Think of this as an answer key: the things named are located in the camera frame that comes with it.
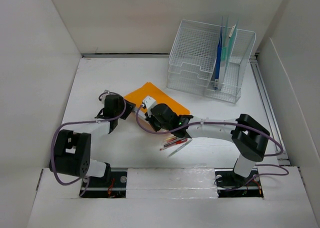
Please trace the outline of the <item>white green pen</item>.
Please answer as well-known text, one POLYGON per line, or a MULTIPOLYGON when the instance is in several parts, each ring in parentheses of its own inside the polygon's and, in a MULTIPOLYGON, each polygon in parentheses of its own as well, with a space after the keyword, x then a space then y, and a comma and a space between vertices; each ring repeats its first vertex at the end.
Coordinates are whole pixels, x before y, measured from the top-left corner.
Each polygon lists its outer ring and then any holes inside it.
POLYGON ((180 147, 178 147, 176 150, 174 150, 172 153, 170 153, 167 158, 170 158, 172 156, 174 156, 176 153, 178 153, 179 151, 181 151, 184 147, 186 147, 187 145, 189 145, 193 140, 190 139, 187 142, 183 143, 180 147))

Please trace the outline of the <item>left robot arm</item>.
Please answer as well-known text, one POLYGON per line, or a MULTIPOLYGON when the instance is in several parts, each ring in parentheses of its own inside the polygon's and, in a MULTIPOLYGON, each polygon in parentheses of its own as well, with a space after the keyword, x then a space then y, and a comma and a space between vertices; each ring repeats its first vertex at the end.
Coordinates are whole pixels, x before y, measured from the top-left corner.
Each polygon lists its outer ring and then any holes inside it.
POLYGON ((55 131, 50 148, 49 169, 62 186, 71 185, 83 178, 94 178, 100 186, 111 182, 110 165, 91 159, 92 134, 63 129, 71 125, 106 125, 110 134, 118 125, 118 119, 125 120, 136 105, 115 92, 106 91, 98 100, 103 108, 94 120, 74 121, 60 125, 55 131))

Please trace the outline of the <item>red capped pen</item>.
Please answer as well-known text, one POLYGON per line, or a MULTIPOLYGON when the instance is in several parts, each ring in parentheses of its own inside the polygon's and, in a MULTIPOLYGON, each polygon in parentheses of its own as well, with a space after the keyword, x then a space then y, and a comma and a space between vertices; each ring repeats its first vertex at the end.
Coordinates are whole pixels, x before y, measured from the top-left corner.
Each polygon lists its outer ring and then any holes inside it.
POLYGON ((180 139, 180 140, 175 140, 175 141, 170 141, 170 142, 164 144, 163 147, 160 148, 159 150, 160 150, 160 151, 163 151, 163 150, 166 150, 166 149, 168 149, 168 148, 170 148, 170 147, 183 144, 183 143, 185 143, 185 142, 187 142, 187 141, 188 141, 187 138, 180 139))

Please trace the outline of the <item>metal mounting rail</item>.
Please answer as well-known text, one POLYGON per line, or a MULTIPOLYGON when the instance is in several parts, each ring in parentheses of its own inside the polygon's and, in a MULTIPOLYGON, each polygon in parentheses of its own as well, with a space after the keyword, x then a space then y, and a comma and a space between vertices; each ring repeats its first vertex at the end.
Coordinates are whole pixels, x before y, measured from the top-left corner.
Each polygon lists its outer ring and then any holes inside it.
POLYGON ((215 199, 263 198, 257 169, 248 178, 230 168, 113 168, 106 179, 82 181, 82 198, 215 199))

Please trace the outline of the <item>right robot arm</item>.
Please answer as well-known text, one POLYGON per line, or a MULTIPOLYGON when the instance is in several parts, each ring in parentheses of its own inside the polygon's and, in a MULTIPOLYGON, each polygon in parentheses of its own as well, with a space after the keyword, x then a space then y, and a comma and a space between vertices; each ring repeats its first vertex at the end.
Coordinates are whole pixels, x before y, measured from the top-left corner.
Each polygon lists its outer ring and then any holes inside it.
POLYGON ((146 106, 145 120, 155 132, 165 130, 177 138, 212 138, 233 143, 240 155, 231 172, 237 185, 249 180, 254 166, 262 162, 270 133, 248 114, 236 119, 212 120, 178 115, 164 103, 146 106))

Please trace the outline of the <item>blue folder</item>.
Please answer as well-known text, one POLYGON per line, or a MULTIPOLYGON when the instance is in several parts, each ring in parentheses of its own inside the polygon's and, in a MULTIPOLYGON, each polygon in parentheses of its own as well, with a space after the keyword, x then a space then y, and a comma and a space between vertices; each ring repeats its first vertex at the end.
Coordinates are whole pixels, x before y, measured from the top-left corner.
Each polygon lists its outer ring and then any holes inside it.
POLYGON ((217 52, 216 52, 216 61, 214 72, 212 75, 213 78, 213 89, 217 90, 219 86, 219 75, 220 75, 220 67, 221 67, 221 57, 222 57, 222 49, 223 49, 223 17, 221 18, 221 25, 220 25, 220 33, 219 33, 219 41, 217 44, 217 52))

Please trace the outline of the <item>green folder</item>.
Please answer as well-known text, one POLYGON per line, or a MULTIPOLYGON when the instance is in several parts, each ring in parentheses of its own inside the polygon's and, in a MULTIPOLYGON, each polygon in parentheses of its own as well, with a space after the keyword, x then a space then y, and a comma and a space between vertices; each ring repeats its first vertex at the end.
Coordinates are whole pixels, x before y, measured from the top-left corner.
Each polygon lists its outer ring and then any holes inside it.
POLYGON ((218 78, 218 90, 220 91, 224 84, 226 70, 229 64, 229 60, 231 57, 231 52, 233 48, 233 44, 235 41, 236 30, 239 21, 229 28, 228 27, 229 17, 227 17, 225 28, 222 36, 222 50, 221 50, 221 58, 220 58, 220 70, 219 70, 219 78, 218 78))

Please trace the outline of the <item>orange folder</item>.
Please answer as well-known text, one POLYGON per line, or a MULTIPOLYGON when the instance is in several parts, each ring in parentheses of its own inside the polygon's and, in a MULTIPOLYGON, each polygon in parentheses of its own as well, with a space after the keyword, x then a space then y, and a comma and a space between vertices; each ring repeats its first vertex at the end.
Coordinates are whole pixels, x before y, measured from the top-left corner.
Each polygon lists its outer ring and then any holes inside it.
POLYGON ((168 96, 166 93, 164 93, 161 89, 156 87, 151 82, 146 82, 142 87, 132 91, 131 93, 124 96, 124 98, 135 104, 138 108, 145 97, 150 96, 157 104, 166 104, 168 105, 173 112, 175 112, 177 115, 190 115, 190 111, 185 108, 183 105, 172 99, 170 96, 168 96))

